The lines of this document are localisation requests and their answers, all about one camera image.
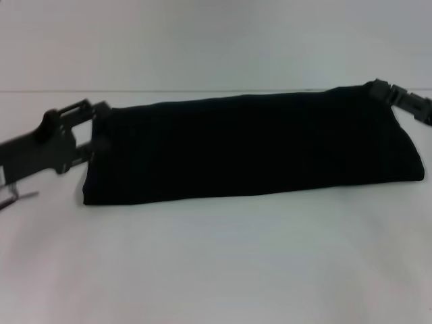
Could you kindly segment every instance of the black fabric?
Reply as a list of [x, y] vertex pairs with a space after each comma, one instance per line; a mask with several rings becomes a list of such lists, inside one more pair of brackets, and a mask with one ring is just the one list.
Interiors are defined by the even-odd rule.
[[90, 163], [84, 204], [422, 180], [411, 139], [370, 87], [113, 109], [94, 122], [112, 148]]

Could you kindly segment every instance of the white surface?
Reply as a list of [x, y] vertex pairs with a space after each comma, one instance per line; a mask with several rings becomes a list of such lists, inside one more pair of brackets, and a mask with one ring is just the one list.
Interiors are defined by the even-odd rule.
[[432, 87], [427, 0], [2, 0], [0, 90]]
[[[224, 94], [0, 94], [0, 141], [84, 95], [128, 106]], [[397, 116], [430, 169], [432, 128]], [[432, 322], [429, 178], [88, 208], [84, 172], [27, 179], [22, 192], [41, 196], [0, 214], [0, 323]]]

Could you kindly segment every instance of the metal clip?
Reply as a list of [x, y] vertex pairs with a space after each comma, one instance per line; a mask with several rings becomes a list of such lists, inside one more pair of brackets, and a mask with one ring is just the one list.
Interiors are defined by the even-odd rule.
[[18, 192], [18, 189], [16, 187], [16, 183], [9, 185], [9, 192], [11, 194], [11, 197], [0, 202], [0, 211], [5, 209], [6, 207], [16, 203], [20, 199], [27, 199], [27, 198], [33, 198], [39, 195], [39, 192], [29, 192], [28, 194], [20, 194]]

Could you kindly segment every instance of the white background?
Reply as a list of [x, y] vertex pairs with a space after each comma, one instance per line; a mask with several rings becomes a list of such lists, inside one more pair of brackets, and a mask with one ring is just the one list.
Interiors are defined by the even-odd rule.
[[[127, 107], [376, 77], [432, 97], [430, 9], [2, 0], [0, 142], [85, 97]], [[430, 169], [432, 128], [396, 113]], [[432, 322], [429, 177], [107, 208], [81, 205], [84, 177], [44, 171], [20, 183], [40, 197], [0, 213], [0, 323]]]

